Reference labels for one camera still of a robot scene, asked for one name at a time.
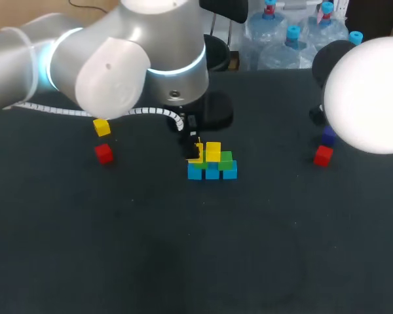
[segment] blue bottle cap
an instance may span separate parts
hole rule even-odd
[[[324,14],[330,14],[333,12],[333,8],[335,8],[333,6],[332,2],[323,2],[322,3],[322,11]]]
[[[288,26],[287,38],[288,39],[298,39],[300,37],[300,27],[297,25]]]
[[[362,43],[362,40],[364,39],[364,35],[360,31],[351,31],[349,33],[349,41],[352,42],[353,44],[356,44],[357,46]]]

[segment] toy block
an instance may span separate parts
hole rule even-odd
[[[233,166],[230,170],[223,171],[223,180],[236,180],[237,179],[237,161],[233,160]]]
[[[233,154],[231,152],[221,152],[221,161],[218,170],[231,170],[233,168]]]
[[[109,123],[106,120],[96,119],[93,120],[94,129],[99,137],[111,134],[111,128],[109,127]]]
[[[327,167],[332,158],[333,149],[325,146],[319,146],[316,157],[314,157],[314,164],[322,167]]]
[[[218,163],[208,162],[208,168],[205,171],[205,179],[206,180],[219,180],[220,179],[220,171],[218,170]]]
[[[204,162],[204,144],[197,143],[195,145],[196,145],[196,147],[198,147],[199,158],[198,159],[188,159],[188,162],[190,164],[202,164]]]
[[[326,126],[323,130],[322,145],[326,147],[333,147],[336,141],[336,133],[330,126]]]
[[[208,162],[203,162],[202,164],[193,164],[195,168],[207,170],[208,169]]]
[[[113,161],[113,153],[108,144],[103,144],[94,148],[99,162],[104,165]]]
[[[207,142],[206,161],[207,162],[220,162],[221,161],[221,143],[220,142]]]
[[[188,164],[188,179],[202,180],[202,169],[197,169],[194,164]]]

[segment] dark table surface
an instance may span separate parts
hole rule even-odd
[[[188,181],[159,116],[98,139],[91,118],[0,111],[0,314],[393,313],[393,155],[339,142],[313,165],[309,71],[210,88],[235,120],[203,140],[233,151],[237,181]]]

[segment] gray robot arm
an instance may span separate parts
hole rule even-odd
[[[0,108],[59,90],[92,116],[117,118],[147,78],[159,102],[183,106],[208,87],[197,0],[122,0],[87,28],[49,14],[0,31]]]

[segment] white sphere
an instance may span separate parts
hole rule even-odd
[[[393,37],[365,42],[342,57],[326,82],[324,107],[343,141],[393,153]]]

